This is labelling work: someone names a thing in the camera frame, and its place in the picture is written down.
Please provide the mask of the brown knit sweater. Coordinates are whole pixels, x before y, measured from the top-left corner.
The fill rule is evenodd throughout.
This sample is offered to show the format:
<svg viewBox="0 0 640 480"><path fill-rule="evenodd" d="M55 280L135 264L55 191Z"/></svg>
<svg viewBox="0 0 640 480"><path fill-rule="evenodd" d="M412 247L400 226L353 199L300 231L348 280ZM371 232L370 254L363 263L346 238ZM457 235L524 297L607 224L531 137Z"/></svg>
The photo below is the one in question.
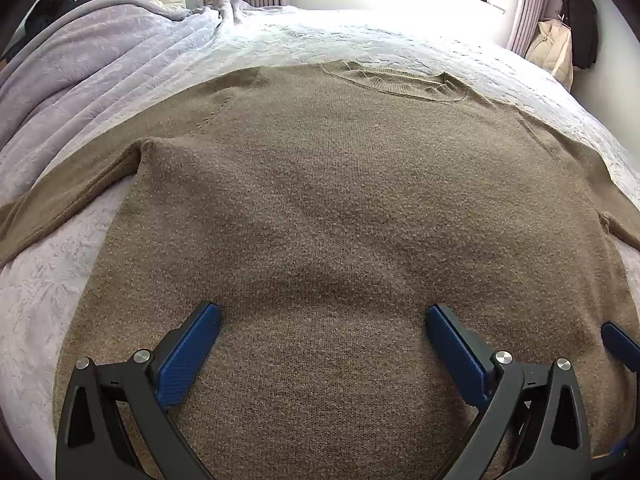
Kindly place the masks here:
<svg viewBox="0 0 640 480"><path fill-rule="evenodd" d="M218 479L428 479L471 419L427 344L442 302L496 349L574 364L591 447L634 422L600 327L639 321L618 243L639 213L600 155L441 74L253 67L108 130L1 209L1 259L131 188L64 337L157 344L200 301L222 329L179 427Z"/></svg>

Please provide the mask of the dark clothes pile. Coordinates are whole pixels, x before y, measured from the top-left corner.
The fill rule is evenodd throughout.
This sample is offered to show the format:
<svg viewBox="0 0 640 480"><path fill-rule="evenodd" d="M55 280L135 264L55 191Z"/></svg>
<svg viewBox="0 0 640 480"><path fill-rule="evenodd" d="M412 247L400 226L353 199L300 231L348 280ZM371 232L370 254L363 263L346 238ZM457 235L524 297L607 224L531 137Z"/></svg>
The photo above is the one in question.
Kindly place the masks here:
<svg viewBox="0 0 640 480"><path fill-rule="evenodd" d="M24 36L6 51L3 61L9 63L43 29L64 14L89 1L92 0L39 0L26 18Z"/></svg>

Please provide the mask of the beige hanging bag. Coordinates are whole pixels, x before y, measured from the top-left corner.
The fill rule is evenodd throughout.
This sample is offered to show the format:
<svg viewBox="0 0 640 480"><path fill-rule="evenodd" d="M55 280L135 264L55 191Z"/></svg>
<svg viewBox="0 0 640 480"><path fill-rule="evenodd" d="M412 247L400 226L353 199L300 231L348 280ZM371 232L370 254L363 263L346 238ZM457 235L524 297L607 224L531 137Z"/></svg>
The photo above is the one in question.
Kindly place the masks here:
<svg viewBox="0 0 640 480"><path fill-rule="evenodd" d="M525 58L548 72L566 91L574 79L572 32L558 18L538 23L538 35Z"/></svg>

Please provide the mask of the black hanging bag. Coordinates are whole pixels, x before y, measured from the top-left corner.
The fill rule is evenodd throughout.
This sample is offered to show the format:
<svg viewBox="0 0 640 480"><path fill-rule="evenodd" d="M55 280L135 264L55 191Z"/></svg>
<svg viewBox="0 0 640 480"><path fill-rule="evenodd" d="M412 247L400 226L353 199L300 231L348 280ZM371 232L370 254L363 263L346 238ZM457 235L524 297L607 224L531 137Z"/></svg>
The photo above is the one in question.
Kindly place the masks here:
<svg viewBox="0 0 640 480"><path fill-rule="evenodd" d="M588 70L597 62L598 11L593 0L562 0L563 23L572 31L573 65Z"/></svg>

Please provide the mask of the purple fleece blanket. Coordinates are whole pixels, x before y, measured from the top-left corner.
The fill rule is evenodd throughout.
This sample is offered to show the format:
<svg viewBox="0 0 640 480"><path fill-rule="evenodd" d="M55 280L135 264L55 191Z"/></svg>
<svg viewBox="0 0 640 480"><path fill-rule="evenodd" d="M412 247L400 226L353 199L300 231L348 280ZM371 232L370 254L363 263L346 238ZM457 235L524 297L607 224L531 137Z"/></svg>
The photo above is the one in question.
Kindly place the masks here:
<svg viewBox="0 0 640 480"><path fill-rule="evenodd" d="M1 200L26 192L68 144L202 81L198 62L250 5L194 11L93 0L59 18L1 72Z"/></svg>

